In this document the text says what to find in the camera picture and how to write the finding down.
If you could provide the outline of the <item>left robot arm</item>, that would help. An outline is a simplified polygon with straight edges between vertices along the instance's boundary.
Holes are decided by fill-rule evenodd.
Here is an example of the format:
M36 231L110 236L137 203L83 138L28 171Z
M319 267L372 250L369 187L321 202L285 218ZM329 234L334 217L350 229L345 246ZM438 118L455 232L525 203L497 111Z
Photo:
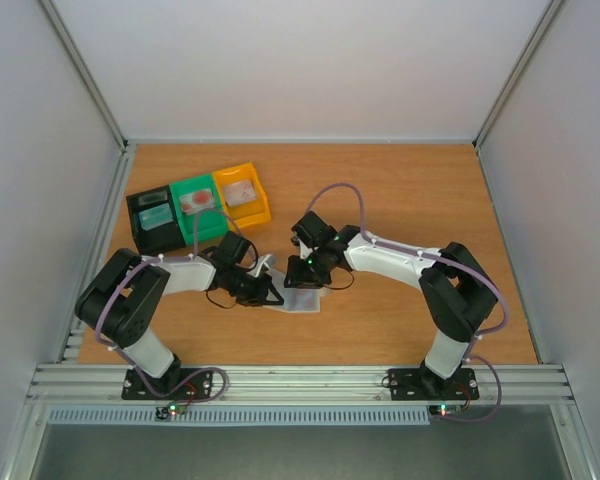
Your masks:
M254 261L243 266L247 253ZM96 341L113 349L139 370L159 398L181 386L180 360L150 327L166 295L221 289L245 307L278 307L281 293L269 275L270 255L256 254L254 244L229 232L220 243L183 257L149 257L117 250L79 295L75 316L93 329Z

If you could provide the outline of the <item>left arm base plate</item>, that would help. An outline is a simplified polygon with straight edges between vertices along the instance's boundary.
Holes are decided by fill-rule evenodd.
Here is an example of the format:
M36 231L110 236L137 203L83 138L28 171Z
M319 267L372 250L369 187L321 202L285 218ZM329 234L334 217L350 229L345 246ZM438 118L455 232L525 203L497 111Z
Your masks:
M164 378L153 378L142 370L126 372L121 398L127 401L206 400L211 396L215 374L208 369L181 368Z

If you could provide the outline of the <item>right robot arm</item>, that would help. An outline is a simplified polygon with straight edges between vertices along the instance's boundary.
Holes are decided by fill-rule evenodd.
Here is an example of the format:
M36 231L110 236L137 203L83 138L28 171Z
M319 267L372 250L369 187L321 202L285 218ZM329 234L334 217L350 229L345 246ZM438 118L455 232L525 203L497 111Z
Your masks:
M331 272L372 273L419 290L437 332L415 375L427 399L453 389L457 372L483 323L503 296L462 244L442 249L389 241L359 226L341 230L309 211L291 228L298 253L288 259L284 286L320 289L332 283Z

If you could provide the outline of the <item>beige card holder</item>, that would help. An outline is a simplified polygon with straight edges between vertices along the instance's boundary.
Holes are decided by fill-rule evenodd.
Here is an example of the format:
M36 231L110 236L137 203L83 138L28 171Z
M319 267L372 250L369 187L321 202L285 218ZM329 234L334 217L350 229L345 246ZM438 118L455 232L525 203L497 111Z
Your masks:
M269 270L272 285L282 297L284 303L269 306L269 309L291 314L318 313L321 310L320 301L323 291L318 289L294 289L284 286L285 274L278 270Z

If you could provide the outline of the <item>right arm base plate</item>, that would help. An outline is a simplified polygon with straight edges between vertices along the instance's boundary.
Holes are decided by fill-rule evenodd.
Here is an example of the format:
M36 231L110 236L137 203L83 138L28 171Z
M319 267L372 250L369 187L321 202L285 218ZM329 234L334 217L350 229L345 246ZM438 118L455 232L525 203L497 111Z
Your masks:
M465 401L478 400L480 393L473 369L460 367L449 379L418 368L389 369L381 384L393 401Z

